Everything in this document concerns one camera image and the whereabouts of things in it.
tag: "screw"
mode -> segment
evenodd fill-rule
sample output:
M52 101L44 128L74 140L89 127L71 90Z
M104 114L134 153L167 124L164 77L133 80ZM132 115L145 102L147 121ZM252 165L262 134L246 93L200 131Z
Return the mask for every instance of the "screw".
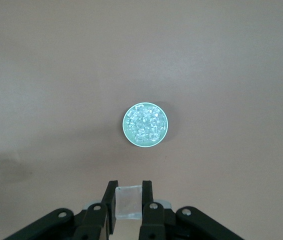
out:
M67 215L67 213L63 211L60 214L58 214L58 217L63 218L63 217L66 217L66 215Z
M100 210L101 208L102 208L102 207L99 206L99 205L96 205L96 206L93 207L93 209L94 209L95 211L98 211L98 210Z
M151 204L149 205L149 207L150 207L151 209L157 209L157 208L158 208L158 205L153 202L153 203L151 203Z
M183 209L181 211L181 213L186 215L186 216L192 215L192 212L189 209L187 209L187 208Z

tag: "bowl of clear beads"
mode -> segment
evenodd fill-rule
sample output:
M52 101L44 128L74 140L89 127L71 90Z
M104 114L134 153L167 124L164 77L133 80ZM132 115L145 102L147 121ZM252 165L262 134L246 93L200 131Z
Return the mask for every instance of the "bowl of clear beads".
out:
M142 148L159 144L166 136L168 120L164 111L150 102L132 106L125 114L122 129L126 138Z

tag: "black mechanical arm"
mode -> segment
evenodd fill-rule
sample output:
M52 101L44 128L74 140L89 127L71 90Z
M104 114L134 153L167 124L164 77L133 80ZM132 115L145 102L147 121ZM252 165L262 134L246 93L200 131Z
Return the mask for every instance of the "black mechanical arm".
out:
M108 183L99 203L77 215L59 208L19 230L5 240L109 240L116 217L115 189L118 181ZM243 240L192 206L176 213L154 202L151 181L142 182L142 224L139 240Z

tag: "white translucent square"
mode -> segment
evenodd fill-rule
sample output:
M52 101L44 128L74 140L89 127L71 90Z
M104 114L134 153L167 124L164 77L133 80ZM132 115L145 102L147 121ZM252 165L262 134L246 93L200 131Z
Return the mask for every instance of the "white translucent square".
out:
M116 219L142 219L142 193L141 185L116 187Z

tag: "gray surface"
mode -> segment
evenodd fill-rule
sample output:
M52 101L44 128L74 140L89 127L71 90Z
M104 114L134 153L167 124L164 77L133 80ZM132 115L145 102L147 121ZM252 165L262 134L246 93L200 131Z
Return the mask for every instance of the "gray surface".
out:
M148 149L121 129L144 101L169 119ZM0 239L109 180L283 239L283 1L0 1Z

